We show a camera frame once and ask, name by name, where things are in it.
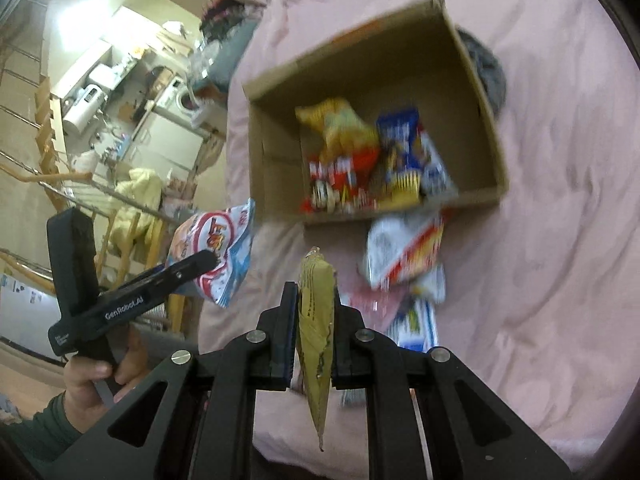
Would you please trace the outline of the person's left forearm green sleeve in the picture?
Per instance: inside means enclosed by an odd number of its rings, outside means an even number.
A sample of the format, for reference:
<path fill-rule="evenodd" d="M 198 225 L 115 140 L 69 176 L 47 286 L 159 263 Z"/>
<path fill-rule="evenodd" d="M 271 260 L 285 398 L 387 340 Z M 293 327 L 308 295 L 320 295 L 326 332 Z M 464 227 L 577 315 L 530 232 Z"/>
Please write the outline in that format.
<path fill-rule="evenodd" d="M 80 437 L 64 410 L 65 394 L 55 396 L 47 407 L 32 419 L 1 424 L 1 434 L 8 437 L 26 460 L 45 477 L 53 463 Z"/>

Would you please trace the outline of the person's left hand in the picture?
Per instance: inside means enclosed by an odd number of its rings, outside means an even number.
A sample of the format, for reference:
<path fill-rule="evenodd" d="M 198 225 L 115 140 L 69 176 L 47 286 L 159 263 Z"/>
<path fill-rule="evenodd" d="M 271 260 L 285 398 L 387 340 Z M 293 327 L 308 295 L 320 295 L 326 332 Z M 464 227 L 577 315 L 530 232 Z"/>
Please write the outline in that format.
<path fill-rule="evenodd" d="M 127 352 L 116 368 L 105 361 L 73 356 L 64 367 L 63 406 L 67 420 L 83 434 L 108 410 L 96 391 L 96 382 L 113 378 L 116 384 L 120 385 L 119 392 L 114 395 L 114 403 L 118 403 L 134 390 L 149 372 L 148 350 L 134 326 L 129 326 Z"/>

